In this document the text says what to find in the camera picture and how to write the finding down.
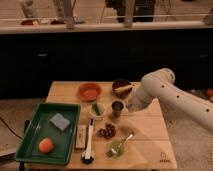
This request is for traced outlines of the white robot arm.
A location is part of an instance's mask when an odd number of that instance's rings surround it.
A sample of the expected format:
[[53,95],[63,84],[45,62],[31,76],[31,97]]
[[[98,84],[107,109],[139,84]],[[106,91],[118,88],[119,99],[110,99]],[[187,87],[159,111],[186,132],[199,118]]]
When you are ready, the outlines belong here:
[[213,133],[213,104],[191,95],[174,85],[175,74],[162,68],[144,75],[126,102],[129,111],[147,108],[154,98],[169,103],[188,114],[195,122]]

